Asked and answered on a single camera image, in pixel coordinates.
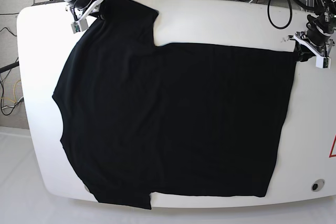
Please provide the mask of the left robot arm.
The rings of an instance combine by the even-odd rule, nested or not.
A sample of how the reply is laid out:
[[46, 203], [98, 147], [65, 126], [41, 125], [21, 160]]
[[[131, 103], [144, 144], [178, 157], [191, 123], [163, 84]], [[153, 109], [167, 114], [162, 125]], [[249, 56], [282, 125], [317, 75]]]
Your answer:
[[309, 11], [307, 15], [306, 29], [289, 35], [288, 39], [295, 42], [295, 51], [298, 53], [297, 61], [305, 62], [310, 58], [316, 58], [316, 67], [329, 69], [331, 67], [330, 52], [335, 47], [332, 35], [335, 32], [335, 0], [307, 0], [304, 4], [300, 0], [286, 0], [289, 7], [289, 20], [283, 27], [287, 28], [293, 16], [292, 2], [303, 10]]

